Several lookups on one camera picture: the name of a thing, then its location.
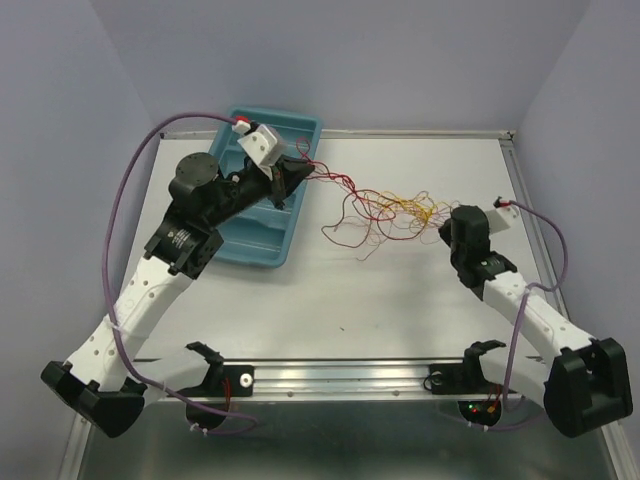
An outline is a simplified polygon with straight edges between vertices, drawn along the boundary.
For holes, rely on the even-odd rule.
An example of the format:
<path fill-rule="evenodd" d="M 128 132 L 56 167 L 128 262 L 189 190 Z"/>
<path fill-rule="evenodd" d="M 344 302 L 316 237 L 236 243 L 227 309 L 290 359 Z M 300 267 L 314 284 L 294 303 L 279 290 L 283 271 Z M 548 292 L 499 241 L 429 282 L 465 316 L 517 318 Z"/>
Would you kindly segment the teal plastic compartment tray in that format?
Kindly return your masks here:
<path fill-rule="evenodd" d="M 297 160 L 303 154 L 315 156 L 323 128 L 322 120 L 316 116 L 252 106 L 233 106 L 228 114 L 273 127 L 287 144 L 287 156 Z M 209 149 L 225 176 L 244 166 L 245 154 L 237 140 L 231 127 L 223 125 Z M 224 244 L 214 259 L 266 269 L 281 267 L 288 256 L 305 190 L 305 184 L 298 186 L 282 209 L 265 199 L 225 222 L 219 227 Z"/>

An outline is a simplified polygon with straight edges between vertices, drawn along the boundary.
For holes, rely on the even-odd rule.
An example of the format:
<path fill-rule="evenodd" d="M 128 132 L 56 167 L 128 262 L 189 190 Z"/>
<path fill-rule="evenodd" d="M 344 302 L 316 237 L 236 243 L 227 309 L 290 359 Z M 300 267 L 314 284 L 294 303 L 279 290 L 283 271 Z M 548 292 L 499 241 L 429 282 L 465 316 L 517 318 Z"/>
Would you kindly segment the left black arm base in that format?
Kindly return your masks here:
<path fill-rule="evenodd" d="M 196 403 L 206 399 L 200 407 L 185 405 L 185 417 L 192 431 L 204 436 L 238 435 L 258 426 L 258 420 L 250 415 L 232 411 L 232 399 L 253 395 L 255 367 L 250 364 L 226 365 L 223 356 L 202 342 L 186 345 L 190 352 L 198 354 L 207 364 L 203 379 L 194 386 L 182 388 L 178 393 Z"/>

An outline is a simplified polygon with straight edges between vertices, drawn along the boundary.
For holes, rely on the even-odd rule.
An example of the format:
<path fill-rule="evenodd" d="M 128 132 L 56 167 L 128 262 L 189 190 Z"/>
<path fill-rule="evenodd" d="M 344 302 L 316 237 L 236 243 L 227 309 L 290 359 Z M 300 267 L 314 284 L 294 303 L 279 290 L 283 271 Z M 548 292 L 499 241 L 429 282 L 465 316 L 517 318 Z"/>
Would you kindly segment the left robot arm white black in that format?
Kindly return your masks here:
<path fill-rule="evenodd" d="M 186 404 L 192 428 L 209 433 L 219 427 L 231 416 L 231 392 L 241 383 L 226 374 L 220 353 L 194 341 L 140 368 L 132 358 L 222 247 L 220 225 L 264 199 L 282 208 L 313 171 L 311 163 L 286 155 L 266 170 L 245 159 L 229 175 L 211 154 L 181 159 L 168 187 L 169 207 L 128 284 L 73 354 L 45 366 L 42 381 L 109 438 L 166 397 Z"/>

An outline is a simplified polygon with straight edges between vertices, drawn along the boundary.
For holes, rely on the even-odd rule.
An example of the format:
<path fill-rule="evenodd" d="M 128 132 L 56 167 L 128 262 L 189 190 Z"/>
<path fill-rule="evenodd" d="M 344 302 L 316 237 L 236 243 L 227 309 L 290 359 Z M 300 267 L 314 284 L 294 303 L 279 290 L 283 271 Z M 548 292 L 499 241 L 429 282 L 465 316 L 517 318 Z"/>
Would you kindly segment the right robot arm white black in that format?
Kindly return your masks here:
<path fill-rule="evenodd" d="M 537 404 L 562 435 L 575 438 L 630 416 L 633 400 L 626 354 L 614 339 L 598 339 L 571 323 L 544 298 L 554 286 L 528 283 L 491 247 L 524 205 L 497 199 L 492 209 L 460 205 L 439 229 L 458 279 L 512 327 L 508 343 L 476 341 L 450 371 L 439 368 L 433 393 L 483 393 L 496 385 Z"/>

